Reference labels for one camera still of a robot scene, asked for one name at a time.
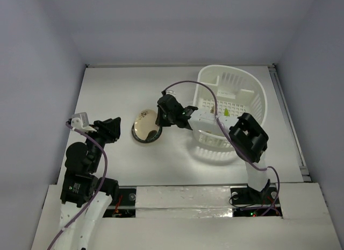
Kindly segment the beige patterned plate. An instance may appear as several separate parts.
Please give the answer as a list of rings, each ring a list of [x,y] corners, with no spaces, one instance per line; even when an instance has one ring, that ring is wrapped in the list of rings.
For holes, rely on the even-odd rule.
[[[134,121],[133,135],[139,141],[147,142],[153,139],[160,129],[155,123],[156,119],[157,113],[154,110],[146,109],[141,111]]]

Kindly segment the teal blue plate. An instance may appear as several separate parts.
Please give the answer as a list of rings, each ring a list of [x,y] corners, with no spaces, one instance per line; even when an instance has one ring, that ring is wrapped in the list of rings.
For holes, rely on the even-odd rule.
[[[142,143],[142,144],[148,144],[148,143],[152,143],[152,142],[157,141],[158,138],[161,136],[162,131],[163,131],[162,127],[159,127],[158,130],[150,131],[147,134],[146,139],[140,139],[135,132],[134,126],[132,126],[131,135],[132,135],[133,139],[136,140],[137,142]]]

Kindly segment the lime green plate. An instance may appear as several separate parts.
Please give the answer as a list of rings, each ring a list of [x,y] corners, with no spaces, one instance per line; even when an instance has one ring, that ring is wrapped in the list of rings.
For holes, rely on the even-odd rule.
[[[230,116],[230,111],[227,108],[224,110],[224,116]]]

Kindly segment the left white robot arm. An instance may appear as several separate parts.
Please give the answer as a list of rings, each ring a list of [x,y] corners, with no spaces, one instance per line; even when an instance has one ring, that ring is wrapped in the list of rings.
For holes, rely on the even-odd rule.
[[[66,121],[85,142],[67,147],[59,231],[48,249],[89,249],[105,210],[118,201],[118,181],[106,177],[108,156],[104,148],[120,138],[120,124],[119,117],[91,124],[85,112]]]

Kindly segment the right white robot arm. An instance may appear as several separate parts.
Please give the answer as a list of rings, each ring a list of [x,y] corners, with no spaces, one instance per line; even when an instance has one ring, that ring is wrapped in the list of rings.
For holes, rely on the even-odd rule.
[[[202,143],[216,147],[215,140],[224,139],[246,165],[247,193],[253,203],[262,203],[270,187],[264,153],[268,135],[249,113],[240,117],[216,115],[195,106],[183,107],[171,94],[157,101],[156,124],[159,127],[176,125],[191,130],[195,138],[205,137]]]

